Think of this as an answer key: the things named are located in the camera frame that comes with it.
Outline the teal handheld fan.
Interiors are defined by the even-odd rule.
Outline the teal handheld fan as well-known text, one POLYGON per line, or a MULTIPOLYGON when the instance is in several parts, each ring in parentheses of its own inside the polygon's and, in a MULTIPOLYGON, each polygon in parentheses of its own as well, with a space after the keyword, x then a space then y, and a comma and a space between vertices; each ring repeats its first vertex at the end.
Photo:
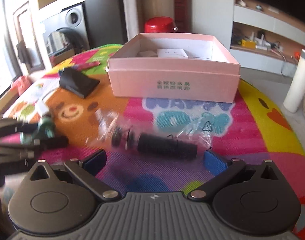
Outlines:
POLYGON ((55 124, 50 116, 43 116, 39 122, 35 124, 37 127, 31 133, 20 133, 21 144, 31 144, 35 142, 35 140, 50 139, 55 137, 55 124))

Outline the clear bag with black roller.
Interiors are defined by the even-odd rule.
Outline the clear bag with black roller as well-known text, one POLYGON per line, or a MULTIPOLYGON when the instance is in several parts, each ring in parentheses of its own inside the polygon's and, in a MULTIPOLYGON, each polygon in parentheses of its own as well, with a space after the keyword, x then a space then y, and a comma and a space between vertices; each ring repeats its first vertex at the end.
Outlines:
POLYGON ((212 135, 199 119, 179 132, 166 133, 113 111, 99 109, 94 116, 97 128, 85 140, 87 146, 187 160, 212 148, 212 135))

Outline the black curved holder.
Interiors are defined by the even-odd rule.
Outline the black curved holder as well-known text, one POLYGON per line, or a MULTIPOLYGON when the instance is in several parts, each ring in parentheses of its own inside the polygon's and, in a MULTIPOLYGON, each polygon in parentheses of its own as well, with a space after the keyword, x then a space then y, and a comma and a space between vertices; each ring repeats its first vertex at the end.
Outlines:
POLYGON ((60 72, 59 86, 78 97, 85 99, 100 84, 100 81, 88 77, 73 68, 64 68, 60 72))

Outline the pink blue toothpaste tube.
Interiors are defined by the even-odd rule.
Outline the pink blue toothpaste tube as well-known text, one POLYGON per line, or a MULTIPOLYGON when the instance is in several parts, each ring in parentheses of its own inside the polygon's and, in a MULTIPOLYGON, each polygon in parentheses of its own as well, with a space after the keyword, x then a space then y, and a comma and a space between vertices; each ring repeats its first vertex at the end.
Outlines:
POLYGON ((75 64, 73 66, 69 66, 67 68, 72 68, 78 72, 81 72, 83 70, 87 70, 96 66, 99 66, 101 64, 100 61, 93 61, 93 62, 86 62, 86 63, 81 63, 81 64, 75 64))

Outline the white power adapter block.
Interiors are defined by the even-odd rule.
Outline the white power adapter block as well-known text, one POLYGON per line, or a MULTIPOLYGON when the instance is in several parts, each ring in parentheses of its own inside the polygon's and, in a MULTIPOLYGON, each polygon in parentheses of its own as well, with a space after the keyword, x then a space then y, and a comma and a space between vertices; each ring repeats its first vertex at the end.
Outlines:
POLYGON ((187 59, 188 55, 183 49, 158 49, 157 57, 187 59))

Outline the colourful cartoon play mat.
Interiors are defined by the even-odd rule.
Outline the colourful cartoon play mat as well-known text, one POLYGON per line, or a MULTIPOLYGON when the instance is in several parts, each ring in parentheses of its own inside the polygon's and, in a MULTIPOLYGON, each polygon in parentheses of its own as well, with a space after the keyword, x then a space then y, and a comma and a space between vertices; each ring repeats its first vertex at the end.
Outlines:
MULTIPOLYGON (((117 44, 101 46, 57 65, 24 92, 5 117, 38 121, 36 104, 42 99, 57 128, 70 142, 67 149, 42 154, 52 164, 91 153, 85 140, 97 128, 97 109, 118 112, 166 133, 179 132, 199 119, 211 131, 214 152, 249 164, 270 159, 277 165, 301 204, 295 229, 284 233, 282 239, 305 239, 304 149, 279 107, 243 80, 233 103, 116 98, 104 67, 118 48, 117 44), (87 98, 60 88, 60 72, 64 68, 93 61, 101 64, 81 72, 100 84, 87 98)), ((69 239, 241 239, 239 233, 230 232, 213 219, 206 206, 189 204, 185 198, 189 191, 212 178, 203 162, 203 154, 192 161, 180 161, 108 152, 107 165, 98 178, 126 194, 126 198, 103 207, 90 225, 70 233, 69 239)))

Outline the pink cardboard box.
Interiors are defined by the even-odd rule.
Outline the pink cardboard box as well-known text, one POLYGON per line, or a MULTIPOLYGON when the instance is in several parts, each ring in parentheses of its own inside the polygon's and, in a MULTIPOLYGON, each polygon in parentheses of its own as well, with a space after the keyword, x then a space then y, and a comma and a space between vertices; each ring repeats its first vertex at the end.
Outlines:
POLYGON ((231 103, 240 63, 212 35, 142 33, 108 59, 114 96, 231 103), (187 59, 159 58, 158 49, 183 49, 187 59))

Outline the white thermos bottle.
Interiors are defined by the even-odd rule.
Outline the white thermos bottle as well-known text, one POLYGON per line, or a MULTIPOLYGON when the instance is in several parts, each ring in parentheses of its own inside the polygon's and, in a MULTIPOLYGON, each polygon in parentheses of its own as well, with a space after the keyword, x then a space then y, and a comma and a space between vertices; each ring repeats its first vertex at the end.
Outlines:
POLYGON ((290 113, 295 113, 305 94, 305 49, 302 49, 296 72, 283 105, 290 113))

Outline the silver washing machine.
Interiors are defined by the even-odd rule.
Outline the silver washing machine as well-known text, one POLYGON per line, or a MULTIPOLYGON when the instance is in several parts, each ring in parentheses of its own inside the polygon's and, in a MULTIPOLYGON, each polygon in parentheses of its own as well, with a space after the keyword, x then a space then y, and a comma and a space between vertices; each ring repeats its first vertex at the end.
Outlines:
POLYGON ((79 54, 89 50, 84 4, 63 9, 41 22, 43 39, 49 57, 73 50, 79 54))

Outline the white shelf unit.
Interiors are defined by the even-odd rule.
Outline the white shelf unit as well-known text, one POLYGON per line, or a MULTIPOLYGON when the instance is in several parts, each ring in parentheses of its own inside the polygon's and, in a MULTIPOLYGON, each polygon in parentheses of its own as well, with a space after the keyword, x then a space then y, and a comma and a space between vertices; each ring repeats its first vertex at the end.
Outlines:
POLYGON ((191 21, 244 68, 293 77, 305 49, 305 23, 260 0, 191 0, 191 21))

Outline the red cylindrical bin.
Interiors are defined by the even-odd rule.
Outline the red cylindrical bin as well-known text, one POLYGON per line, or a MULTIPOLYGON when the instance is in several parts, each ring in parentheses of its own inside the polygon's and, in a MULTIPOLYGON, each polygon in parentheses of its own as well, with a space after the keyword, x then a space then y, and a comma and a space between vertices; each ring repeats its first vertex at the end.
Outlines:
POLYGON ((178 27, 174 20, 167 16, 153 17, 144 24, 145 33, 173 33, 177 31, 178 27))

